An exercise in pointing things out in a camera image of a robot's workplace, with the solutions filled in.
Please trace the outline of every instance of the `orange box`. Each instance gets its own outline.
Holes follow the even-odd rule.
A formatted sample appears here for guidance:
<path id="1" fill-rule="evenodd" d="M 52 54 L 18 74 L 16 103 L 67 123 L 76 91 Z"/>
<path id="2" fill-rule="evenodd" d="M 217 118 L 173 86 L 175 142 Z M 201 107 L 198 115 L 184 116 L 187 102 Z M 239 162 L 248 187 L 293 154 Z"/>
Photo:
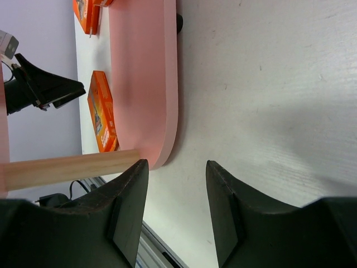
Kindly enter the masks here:
<path id="1" fill-rule="evenodd" d="M 115 151 L 119 143 L 114 125 L 113 98 L 103 71 L 93 71 L 88 105 L 99 152 Z"/>
<path id="2" fill-rule="evenodd" d="M 109 7 L 114 0 L 93 0 L 93 4 L 101 7 Z"/>
<path id="3" fill-rule="evenodd" d="M 73 11 L 76 14 L 84 33 L 96 35 L 99 23 L 99 6 L 93 0 L 73 0 Z"/>

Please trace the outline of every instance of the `pink tray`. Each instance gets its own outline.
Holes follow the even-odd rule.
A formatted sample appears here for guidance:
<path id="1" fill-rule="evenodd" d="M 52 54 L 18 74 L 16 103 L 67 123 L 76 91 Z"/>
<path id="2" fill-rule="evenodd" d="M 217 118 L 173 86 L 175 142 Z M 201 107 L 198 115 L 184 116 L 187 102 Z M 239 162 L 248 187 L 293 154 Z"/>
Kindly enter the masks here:
<path id="1" fill-rule="evenodd" d="M 7 112 L 2 77 L 2 65 L 0 64 L 0 198 L 7 196 L 3 164 L 9 162 L 9 133 L 7 129 Z"/>
<path id="2" fill-rule="evenodd" d="M 175 0 L 116 0 L 109 7 L 114 118 L 122 150 L 162 166 L 178 120 Z"/>

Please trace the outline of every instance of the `gray wall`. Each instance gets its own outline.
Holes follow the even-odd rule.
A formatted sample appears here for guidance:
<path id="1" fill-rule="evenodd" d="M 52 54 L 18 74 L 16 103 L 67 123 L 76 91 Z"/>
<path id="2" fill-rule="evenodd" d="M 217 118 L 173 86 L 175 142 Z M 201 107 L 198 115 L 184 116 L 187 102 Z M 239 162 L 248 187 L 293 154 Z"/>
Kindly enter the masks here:
<path id="1" fill-rule="evenodd" d="M 77 80 L 72 1 L 2 0 L 0 29 L 19 40 L 17 52 L 37 67 Z M 27 107 L 8 116 L 8 128 L 11 161 L 81 154 L 78 100 L 47 112 Z M 54 192 L 68 193 L 68 183 L 14 191 L 9 197 L 34 199 Z"/>

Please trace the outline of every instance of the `wooden dowel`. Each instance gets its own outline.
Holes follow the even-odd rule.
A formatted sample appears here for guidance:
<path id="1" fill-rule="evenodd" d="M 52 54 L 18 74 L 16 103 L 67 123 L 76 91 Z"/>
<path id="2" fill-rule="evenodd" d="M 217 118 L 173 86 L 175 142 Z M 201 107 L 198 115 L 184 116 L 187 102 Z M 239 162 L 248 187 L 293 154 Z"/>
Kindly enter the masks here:
<path id="1" fill-rule="evenodd" d="M 8 191 L 121 173 L 139 160 L 137 150 L 4 164 Z"/>

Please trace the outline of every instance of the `pink board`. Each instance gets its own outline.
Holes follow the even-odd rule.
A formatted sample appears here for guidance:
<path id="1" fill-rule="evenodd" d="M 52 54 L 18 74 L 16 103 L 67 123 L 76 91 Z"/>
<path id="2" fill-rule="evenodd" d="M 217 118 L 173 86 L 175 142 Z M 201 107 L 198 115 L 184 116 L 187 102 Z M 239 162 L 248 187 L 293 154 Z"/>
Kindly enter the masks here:
<path id="1" fill-rule="evenodd" d="M 122 150 L 162 166 L 178 120 L 175 0 L 116 0 L 109 7 L 112 96 Z"/>
<path id="2" fill-rule="evenodd" d="M 4 164 L 9 162 L 9 133 L 7 129 L 7 112 L 2 77 L 2 65 L 0 64 L 0 198 L 6 197 Z"/>

